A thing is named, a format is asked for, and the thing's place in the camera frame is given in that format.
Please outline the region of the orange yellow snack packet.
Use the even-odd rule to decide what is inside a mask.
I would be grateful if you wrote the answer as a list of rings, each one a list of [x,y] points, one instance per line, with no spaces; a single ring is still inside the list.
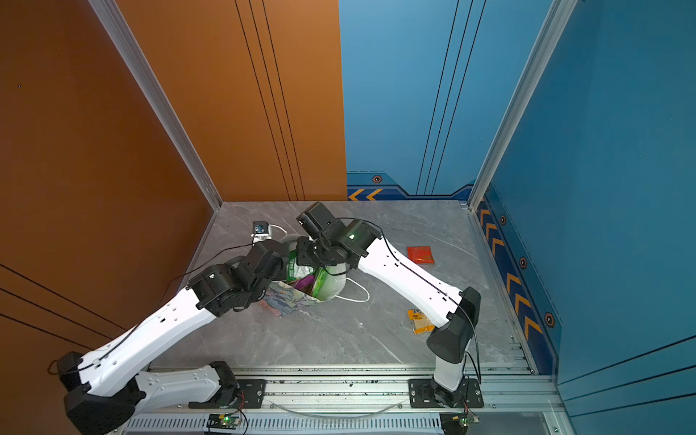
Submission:
[[[431,333],[435,329],[434,324],[420,310],[409,310],[408,317],[413,323],[413,333],[415,335]]]

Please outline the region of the floral paper bag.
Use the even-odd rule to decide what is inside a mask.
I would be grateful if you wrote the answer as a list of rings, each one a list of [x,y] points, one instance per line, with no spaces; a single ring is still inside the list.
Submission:
[[[356,304],[370,301],[367,288],[347,276],[346,264],[312,268],[297,264],[297,241],[299,235],[290,234],[281,226],[266,221],[254,223],[253,241],[273,239],[288,248],[289,257],[285,275],[273,281],[259,304],[277,317],[288,316],[309,306],[319,305],[331,300],[344,300]],[[341,295],[346,285],[356,286],[364,292],[361,299]]]

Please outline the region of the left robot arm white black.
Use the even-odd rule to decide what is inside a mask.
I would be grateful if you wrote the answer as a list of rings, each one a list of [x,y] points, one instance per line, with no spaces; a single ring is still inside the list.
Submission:
[[[81,434],[106,434],[138,413],[172,405],[226,408],[239,405],[242,389],[226,362],[168,373],[149,364],[206,324],[260,301],[269,284],[286,275],[289,249],[267,239],[244,256],[208,266],[169,302],[104,346],[70,352],[56,363],[67,394],[67,418]]]

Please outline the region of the green white snack packet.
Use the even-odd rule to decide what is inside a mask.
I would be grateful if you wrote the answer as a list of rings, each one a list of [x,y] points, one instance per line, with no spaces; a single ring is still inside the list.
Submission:
[[[297,249],[293,249],[289,252],[288,264],[286,270],[286,281],[295,282],[301,280],[307,276],[311,276],[314,273],[314,269],[311,266],[302,266],[297,263]]]

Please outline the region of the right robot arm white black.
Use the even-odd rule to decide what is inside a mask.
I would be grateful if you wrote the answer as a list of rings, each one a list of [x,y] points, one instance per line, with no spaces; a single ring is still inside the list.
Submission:
[[[435,355],[433,399],[442,407],[467,405],[465,358],[478,344],[476,326],[481,294],[473,287],[451,286],[402,255],[371,221],[334,214],[316,202],[297,217],[306,235],[297,239],[300,266],[345,265],[375,277],[416,306],[434,325],[427,346]]]

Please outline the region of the green Lays chips bag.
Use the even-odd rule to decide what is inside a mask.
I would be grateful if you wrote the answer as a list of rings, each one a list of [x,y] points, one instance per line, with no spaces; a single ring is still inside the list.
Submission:
[[[319,299],[321,289],[324,285],[324,282],[326,282],[326,277],[328,276],[328,273],[326,272],[326,270],[324,268],[317,268],[317,270],[315,270],[314,276],[315,276],[315,284],[314,284],[312,297]]]

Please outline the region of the magenta purple snack bag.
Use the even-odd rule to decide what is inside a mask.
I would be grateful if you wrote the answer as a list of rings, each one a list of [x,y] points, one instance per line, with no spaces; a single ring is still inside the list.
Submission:
[[[315,284],[315,276],[308,275],[307,277],[303,277],[303,278],[297,280],[297,282],[295,282],[293,284],[293,288],[295,288],[295,290],[306,293],[308,295],[312,295],[313,289],[314,289],[314,284]]]

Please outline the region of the red small snack packet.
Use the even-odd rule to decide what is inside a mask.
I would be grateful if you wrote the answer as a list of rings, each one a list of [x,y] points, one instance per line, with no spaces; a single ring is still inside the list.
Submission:
[[[435,263],[429,246],[408,246],[407,254],[414,264],[429,265]]]

